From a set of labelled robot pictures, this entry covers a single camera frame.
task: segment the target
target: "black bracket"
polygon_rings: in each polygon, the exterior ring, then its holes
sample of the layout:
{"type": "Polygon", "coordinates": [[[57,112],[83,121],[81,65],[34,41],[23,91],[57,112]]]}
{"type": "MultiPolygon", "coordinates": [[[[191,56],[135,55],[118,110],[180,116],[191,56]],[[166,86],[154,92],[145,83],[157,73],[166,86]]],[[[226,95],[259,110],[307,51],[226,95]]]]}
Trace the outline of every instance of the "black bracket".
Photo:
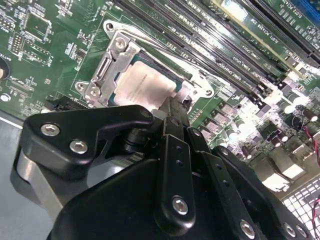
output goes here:
{"type": "Polygon", "coordinates": [[[148,128],[153,121],[153,115],[139,105],[36,114],[24,122],[19,144],[29,159],[63,179],[76,180],[86,176],[96,157],[98,140],[112,142],[119,132],[148,128]],[[56,126],[58,134],[50,134],[54,129],[44,134],[46,124],[56,126]],[[74,140],[84,143],[86,151],[72,151],[74,140]]]}

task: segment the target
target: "pivot bolt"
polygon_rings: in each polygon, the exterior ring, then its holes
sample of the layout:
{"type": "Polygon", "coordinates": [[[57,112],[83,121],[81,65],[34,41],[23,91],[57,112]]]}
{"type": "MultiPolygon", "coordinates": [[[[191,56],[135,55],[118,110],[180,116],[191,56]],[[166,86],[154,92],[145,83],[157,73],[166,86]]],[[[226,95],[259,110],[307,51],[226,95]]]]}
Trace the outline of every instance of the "pivot bolt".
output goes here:
{"type": "Polygon", "coordinates": [[[84,154],[88,151],[87,144],[81,140],[73,140],[69,147],[76,154],[84,154]]]}
{"type": "Polygon", "coordinates": [[[306,231],[305,231],[301,226],[297,225],[297,226],[295,226],[295,227],[296,227],[296,229],[298,230],[298,232],[299,232],[302,236],[304,236],[305,238],[308,237],[306,231]]]}
{"type": "Polygon", "coordinates": [[[47,123],[41,126],[40,128],[41,133],[49,136],[49,137],[54,137],[57,136],[60,133],[60,128],[54,124],[47,123]]]}
{"type": "Polygon", "coordinates": [[[241,227],[241,230],[244,232],[244,234],[248,238],[255,239],[255,235],[256,235],[255,231],[252,228],[252,226],[246,220],[241,220],[240,227],[241,227]]]}
{"type": "Polygon", "coordinates": [[[283,225],[284,225],[285,231],[286,231],[291,237],[295,238],[295,237],[296,237],[296,232],[295,232],[295,230],[294,230],[288,223],[286,223],[286,222],[285,222],[283,225]]]}
{"type": "Polygon", "coordinates": [[[180,215],[186,215],[188,213],[188,205],[181,197],[175,197],[172,200],[172,206],[180,215]]]}

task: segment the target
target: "microchip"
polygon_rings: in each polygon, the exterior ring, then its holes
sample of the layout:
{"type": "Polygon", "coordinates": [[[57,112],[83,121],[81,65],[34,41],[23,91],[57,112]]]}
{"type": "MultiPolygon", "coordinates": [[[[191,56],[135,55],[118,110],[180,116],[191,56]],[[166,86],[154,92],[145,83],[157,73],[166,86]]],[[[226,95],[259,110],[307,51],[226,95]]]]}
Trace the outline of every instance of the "microchip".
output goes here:
{"type": "Polygon", "coordinates": [[[48,30],[51,28],[51,22],[29,12],[25,23],[25,32],[36,38],[38,41],[43,42],[48,35],[48,30]]]}
{"type": "Polygon", "coordinates": [[[221,111],[225,113],[228,116],[235,115],[237,113],[237,110],[235,110],[232,106],[229,104],[224,104],[223,107],[221,107],[221,111]]]}
{"type": "Polygon", "coordinates": [[[261,139],[261,137],[259,137],[259,136],[255,136],[253,139],[252,139],[252,141],[253,141],[253,143],[254,144],[257,144],[258,142],[260,142],[262,139],[261,139]]]}
{"type": "Polygon", "coordinates": [[[207,119],[205,127],[209,129],[211,132],[215,132],[217,129],[221,128],[218,124],[214,123],[212,120],[207,119]]]}
{"type": "Polygon", "coordinates": [[[307,70],[306,70],[305,68],[301,68],[301,69],[299,70],[299,72],[303,75],[303,74],[305,74],[305,73],[307,72],[307,70]]]}
{"type": "Polygon", "coordinates": [[[215,120],[219,124],[224,124],[229,121],[229,118],[227,118],[226,116],[223,116],[219,112],[213,113],[212,118],[213,118],[213,120],[215,120]]]}
{"type": "Polygon", "coordinates": [[[296,63],[297,63],[296,60],[291,56],[289,56],[285,61],[287,64],[293,65],[293,66],[296,65],[296,63]]]}
{"type": "Polygon", "coordinates": [[[83,50],[83,49],[79,49],[79,50],[76,52],[76,55],[79,56],[80,58],[84,59],[85,56],[86,56],[86,51],[83,50]]]}
{"type": "Polygon", "coordinates": [[[167,97],[174,97],[177,84],[142,61],[130,65],[116,80],[114,103],[159,109],[167,97]]]}

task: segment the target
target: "mounting hole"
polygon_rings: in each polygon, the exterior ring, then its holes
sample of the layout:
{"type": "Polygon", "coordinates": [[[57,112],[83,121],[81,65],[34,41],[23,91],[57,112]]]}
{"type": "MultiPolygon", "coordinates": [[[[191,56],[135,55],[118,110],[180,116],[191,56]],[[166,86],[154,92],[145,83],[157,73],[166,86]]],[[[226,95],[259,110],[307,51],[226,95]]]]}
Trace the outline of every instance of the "mounting hole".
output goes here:
{"type": "Polygon", "coordinates": [[[220,166],[219,164],[215,165],[217,169],[222,170],[222,166],[220,166]]]}
{"type": "Polygon", "coordinates": [[[182,148],[180,146],[176,146],[175,149],[179,152],[182,153],[182,148]]]}
{"type": "Polygon", "coordinates": [[[180,160],[175,161],[175,163],[181,168],[184,166],[184,163],[180,160]]]}
{"type": "Polygon", "coordinates": [[[108,31],[113,31],[115,28],[114,28],[114,25],[112,23],[107,23],[106,24],[106,29],[108,31]]]}
{"type": "Polygon", "coordinates": [[[223,180],[222,182],[223,182],[223,184],[224,184],[227,188],[230,187],[230,183],[229,183],[228,181],[223,180]]]}

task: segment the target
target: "black mechanical linkage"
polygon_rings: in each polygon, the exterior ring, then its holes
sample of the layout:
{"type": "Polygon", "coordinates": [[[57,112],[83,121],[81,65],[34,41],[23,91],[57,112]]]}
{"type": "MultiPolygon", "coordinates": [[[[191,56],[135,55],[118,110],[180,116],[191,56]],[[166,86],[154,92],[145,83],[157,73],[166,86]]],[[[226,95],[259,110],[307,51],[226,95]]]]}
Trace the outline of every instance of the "black mechanical linkage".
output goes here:
{"type": "Polygon", "coordinates": [[[312,239],[245,163],[209,149],[172,97],[152,114],[132,105],[29,117],[11,182],[54,220],[48,240],[312,239]],[[91,167],[127,163],[134,150],[142,160],[88,187],[91,167]]]}

